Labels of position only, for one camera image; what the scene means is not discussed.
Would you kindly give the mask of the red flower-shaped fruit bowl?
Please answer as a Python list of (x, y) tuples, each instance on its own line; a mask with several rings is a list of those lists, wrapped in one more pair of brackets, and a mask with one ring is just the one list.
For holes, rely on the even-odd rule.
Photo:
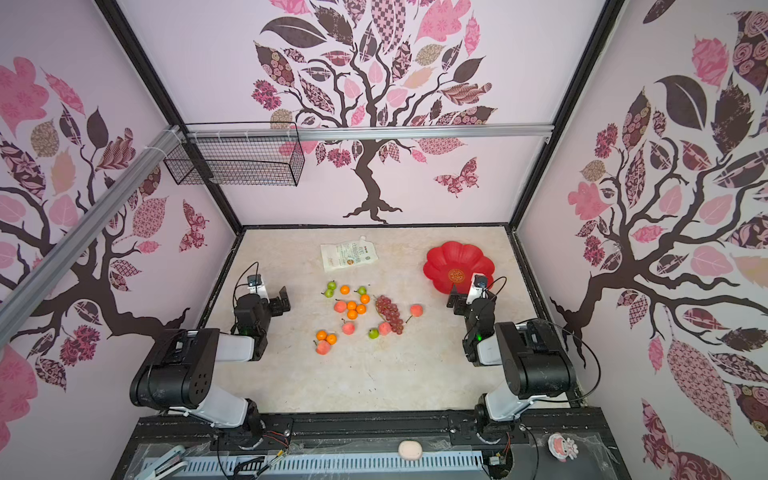
[(467, 294), (474, 274), (483, 275), (492, 282), (494, 273), (495, 264), (480, 248), (457, 241), (430, 249), (423, 266), (424, 276), (442, 294), (450, 294), (453, 289), (459, 294)]

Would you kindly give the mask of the purple fake grape bunch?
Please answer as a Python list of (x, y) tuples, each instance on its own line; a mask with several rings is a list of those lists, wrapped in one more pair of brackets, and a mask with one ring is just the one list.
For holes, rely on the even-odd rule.
[(397, 335), (402, 335), (405, 321), (402, 319), (398, 306), (386, 295), (375, 298), (375, 308), (381, 318), (389, 324), (391, 330)]

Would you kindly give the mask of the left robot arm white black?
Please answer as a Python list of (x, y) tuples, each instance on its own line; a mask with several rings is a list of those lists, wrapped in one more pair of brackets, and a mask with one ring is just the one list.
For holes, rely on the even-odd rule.
[(286, 288), (269, 298), (262, 287), (235, 300), (234, 330), (172, 329), (155, 341), (129, 387), (133, 405), (176, 412), (232, 431), (243, 447), (262, 441), (288, 444), (282, 432), (269, 429), (256, 402), (215, 384), (218, 363), (261, 360), (268, 346), (271, 321), (291, 310)]

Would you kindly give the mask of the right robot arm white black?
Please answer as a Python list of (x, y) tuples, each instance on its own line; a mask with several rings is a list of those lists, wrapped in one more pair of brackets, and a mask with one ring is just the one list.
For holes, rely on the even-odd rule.
[(450, 293), (447, 307), (465, 321), (465, 358), (476, 367), (499, 366), (503, 382), (480, 396), (475, 406), (476, 431), (511, 424), (537, 402), (550, 403), (576, 386), (574, 367), (544, 319), (521, 323), (495, 318), (491, 293)]

